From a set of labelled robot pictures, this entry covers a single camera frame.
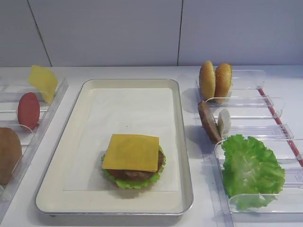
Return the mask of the yellow cheese slice on burger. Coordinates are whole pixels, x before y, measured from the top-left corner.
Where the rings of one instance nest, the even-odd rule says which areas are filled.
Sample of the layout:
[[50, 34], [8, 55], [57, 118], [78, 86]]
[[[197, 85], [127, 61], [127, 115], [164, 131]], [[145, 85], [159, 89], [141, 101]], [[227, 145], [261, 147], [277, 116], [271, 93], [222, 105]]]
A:
[[102, 168], [155, 172], [158, 169], [159, 138], [139, 134], [113, 134]]

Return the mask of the brown meat patty on burger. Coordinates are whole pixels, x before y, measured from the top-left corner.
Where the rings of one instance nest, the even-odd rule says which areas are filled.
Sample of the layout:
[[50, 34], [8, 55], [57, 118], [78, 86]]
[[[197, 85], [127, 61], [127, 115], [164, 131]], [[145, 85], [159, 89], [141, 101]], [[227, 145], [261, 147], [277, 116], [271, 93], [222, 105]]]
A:
[[148, 171], [137, 171], [137, 170], [118, 170], [119, 176], [118, 179], [122, 180], [132, 180], [132, 181], [145, 181], [150, 179], [155, 173], [158, 173], [164, 163], [164, 154], [159, 149], [158, 153], [158, 170], [156, 172], [148, 172]]

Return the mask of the red tomato slice on burger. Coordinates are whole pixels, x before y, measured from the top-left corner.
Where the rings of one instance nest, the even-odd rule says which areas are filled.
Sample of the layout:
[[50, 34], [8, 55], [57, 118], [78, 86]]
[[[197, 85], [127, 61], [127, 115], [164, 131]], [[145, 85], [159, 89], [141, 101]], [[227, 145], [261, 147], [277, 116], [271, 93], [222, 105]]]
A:
[[118, 170], [108, 169], [107, 171], [108, 171], [112, 176], [114, 176], [114, 177], [118, 177], [118, 176], [119, 176], [119, 171], [118, 171]]

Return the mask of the green lettuce under patty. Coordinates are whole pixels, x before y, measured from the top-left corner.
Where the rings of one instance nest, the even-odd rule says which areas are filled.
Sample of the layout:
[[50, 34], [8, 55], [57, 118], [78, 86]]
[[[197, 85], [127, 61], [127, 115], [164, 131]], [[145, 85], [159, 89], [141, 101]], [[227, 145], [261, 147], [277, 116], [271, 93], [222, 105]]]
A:
[[121, 189], [141, 189], [143, 187], [147, 187], [149, 185], [152, 185], [153, 183], [156, 183], [160, 179], [160, 174], [163, 172], [165, 165], [166, 165], [166, 156], [164, 158], [164, 163], [161, 170], [158, 173], [155, 173], [150, 179], [145, 181], [122, 180], [112, 176], [107, 171], [107, 169], [102, 169], [102, 171], [109, 180], [114, 182]]

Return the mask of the yellow cheese slice in rack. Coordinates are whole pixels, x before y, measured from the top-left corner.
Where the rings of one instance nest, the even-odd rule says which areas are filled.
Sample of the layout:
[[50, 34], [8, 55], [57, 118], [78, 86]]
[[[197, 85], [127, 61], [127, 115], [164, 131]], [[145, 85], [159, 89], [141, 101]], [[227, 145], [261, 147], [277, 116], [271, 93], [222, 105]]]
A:
[[32, 65], [27, 80], [41, 92], [46, 103], [50, 104], [53, 101], [58, 79], [51, 70], [39, 65]]

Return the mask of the green lettuce leaf in rack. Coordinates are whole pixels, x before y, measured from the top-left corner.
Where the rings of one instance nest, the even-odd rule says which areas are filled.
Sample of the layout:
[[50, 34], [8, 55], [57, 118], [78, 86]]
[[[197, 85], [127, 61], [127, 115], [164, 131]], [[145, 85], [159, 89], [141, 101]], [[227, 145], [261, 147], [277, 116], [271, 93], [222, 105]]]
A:
[[222, 144], [223, 184], [238, 210], [267, 206], [285, 183], [285, 170], [274, 152], [254, 137], [230, 136]]

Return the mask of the red tomato slice in rack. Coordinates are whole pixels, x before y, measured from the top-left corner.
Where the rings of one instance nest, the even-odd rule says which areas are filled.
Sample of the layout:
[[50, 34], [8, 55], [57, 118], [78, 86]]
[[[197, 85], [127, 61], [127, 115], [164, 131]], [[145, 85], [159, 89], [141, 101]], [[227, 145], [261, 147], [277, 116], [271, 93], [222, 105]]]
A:
[[38, 125], [40, 104], [33, 92], [24, 94], [18, 104], [18, 122], [25, 130], [34, 130]]

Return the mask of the white paper tray liner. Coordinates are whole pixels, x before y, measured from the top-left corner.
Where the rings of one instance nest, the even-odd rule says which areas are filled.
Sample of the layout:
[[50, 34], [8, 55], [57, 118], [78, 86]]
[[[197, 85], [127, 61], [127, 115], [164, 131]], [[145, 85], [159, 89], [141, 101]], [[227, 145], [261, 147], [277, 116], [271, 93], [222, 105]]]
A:
[[67, 191], [114, 190], [104, 176], [100, 158], [112, 134], [159, 137], [166, 165], [152, 191], [178, 190], [178, 151], [172, 90], [169, 88], [94, 89], [73, 165], [66, 179]]

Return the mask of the left golden bun half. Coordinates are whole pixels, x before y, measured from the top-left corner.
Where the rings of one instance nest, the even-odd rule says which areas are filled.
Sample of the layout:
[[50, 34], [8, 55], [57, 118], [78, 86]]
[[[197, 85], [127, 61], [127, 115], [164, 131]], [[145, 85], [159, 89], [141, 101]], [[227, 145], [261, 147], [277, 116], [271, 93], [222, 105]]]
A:
[[205, 99], [213, 98], [215, 94], [215, 72], [211, 61], [206, 61], [199, 72], [201, 94]]

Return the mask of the golden bun half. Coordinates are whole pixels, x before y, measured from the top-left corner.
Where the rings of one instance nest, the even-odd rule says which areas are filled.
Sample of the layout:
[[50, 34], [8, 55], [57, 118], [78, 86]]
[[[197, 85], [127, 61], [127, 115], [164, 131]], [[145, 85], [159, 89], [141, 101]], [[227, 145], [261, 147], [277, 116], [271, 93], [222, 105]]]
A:
[[232, 66], [227, 63], [220, 64], [215, 70], [215, 101], [218, 104], [224, 102], [232, 82]]
[[199, 72], [201, 94], [205, 99], [213, 98], [215, 94], [215, 72], [211, 61], [206, 61]]

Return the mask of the clear acrylic rack right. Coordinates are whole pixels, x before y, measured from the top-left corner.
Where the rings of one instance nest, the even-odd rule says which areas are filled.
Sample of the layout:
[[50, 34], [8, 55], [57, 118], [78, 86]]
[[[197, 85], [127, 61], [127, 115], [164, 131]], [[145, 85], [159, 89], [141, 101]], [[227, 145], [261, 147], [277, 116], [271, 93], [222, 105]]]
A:
[[[203, 160], [211, 174], [210, 197], [217, 227], [274, 227], [291, 223], [294, 227], [303, 224], [303, 167], [300, 166], [288, 145], [292, 140], [303, 160], [303, 141], [294, 137], [286, 123], [277, 124], [268, 109], [266, 101], [271, 101], [281, 120], [285, 102], [281, 97], [261, 96], [266, 75], [262, 70], [233, 70], [230, 91], [221, 104], [215, 97], [206, 102], [211, 113], [218, 118], [222, 109], [227, 109], [231, 117], [228, 135], [212, 144], [206, 132], [198, 126], [195, 137], [202, 151]], [[280, 166], [285, 170], [285, 183], [276, 199], [265, 207], [238, 210], [234, 199], [229, 198], [223, 184], [223, 164], [225, 161], [222, 144], [230, 136], [241, 134], [244, 138], [254, 137], [272, 150]]]

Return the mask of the clear acrylic rack left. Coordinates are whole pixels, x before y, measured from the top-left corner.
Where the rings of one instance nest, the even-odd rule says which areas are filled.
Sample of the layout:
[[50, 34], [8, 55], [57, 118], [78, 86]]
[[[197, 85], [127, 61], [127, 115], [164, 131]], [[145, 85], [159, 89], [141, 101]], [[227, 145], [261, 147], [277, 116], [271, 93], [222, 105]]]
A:
[[[14, 167], [11, 180], [7, 185], [0, 187], [1, 211], [6, 209], [14, 198], [67, 88], [67, 79], [58, 79], [54, 99], [50, 104], [47, 104], [42, 98], [42, 93], [25, 80], [0, 82], [0, 126], [14, 130], [22, 147], [22, 155], [16, 167]], [[17, 118], [19, 101], [28, 92], [34, 93], [40, 104], [38, 125], [33, 130], [26, 130], [25, 126], [19, 124]]]

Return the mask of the red strip on right rack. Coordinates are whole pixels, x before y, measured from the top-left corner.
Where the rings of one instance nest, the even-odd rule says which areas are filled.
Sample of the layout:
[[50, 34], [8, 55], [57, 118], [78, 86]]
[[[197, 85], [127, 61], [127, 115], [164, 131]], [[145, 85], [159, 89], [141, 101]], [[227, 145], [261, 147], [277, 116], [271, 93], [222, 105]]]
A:
[[[262, 88], [259, 87], [258, 91], [259, 91], [261, 96], [266, 96]], [[269, 109], [270, 113], [272, 114], [272, 116], [274, 117], [275, 122], [277, 124], [282, 124], [282, 122], [281, 122], [280, 118], [278, 117], [277, 112], [275, 112], [275, 110], [273, 108], [273, 105], [271, 104], [271, 101], [269, 100], [269, 98], [268, 98], [268, 101], [266, 101], [266, 103], [269, 105], [268, 109]], [[300, 160], [300, 153], [299, 153], [299, 150], [296, 147], [295, 143], [292, 140], [289, 140], [287, 143], [290, 146], [291, 150], [293, 151], [293, 153], [294, 153], [297, 161], [299, 162], [300, 166], [303, 167], [303, 161]]]

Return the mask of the white metal serving tray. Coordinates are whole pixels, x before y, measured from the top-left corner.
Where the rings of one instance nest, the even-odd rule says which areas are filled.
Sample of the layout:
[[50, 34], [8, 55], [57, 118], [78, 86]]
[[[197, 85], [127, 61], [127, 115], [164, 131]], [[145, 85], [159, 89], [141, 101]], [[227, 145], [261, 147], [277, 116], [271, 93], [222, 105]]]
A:
[[[113, 134], [158, 137], [166, 164], [157, 182], [118, 188], [101, 169]], [[85, 82], [36, 195], [49, 214], [174, 215], [193, 203], [178, 83], [172, 79]]]

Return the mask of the brown bun in left rack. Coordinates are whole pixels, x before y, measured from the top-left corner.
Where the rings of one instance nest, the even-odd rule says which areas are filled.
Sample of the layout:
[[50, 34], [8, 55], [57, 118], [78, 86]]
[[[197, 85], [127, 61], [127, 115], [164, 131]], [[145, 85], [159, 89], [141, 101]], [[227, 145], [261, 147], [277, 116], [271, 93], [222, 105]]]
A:
[[22, 154], [18, 135], [11, 128], [0, 129], [0, 184], [7, 184]]

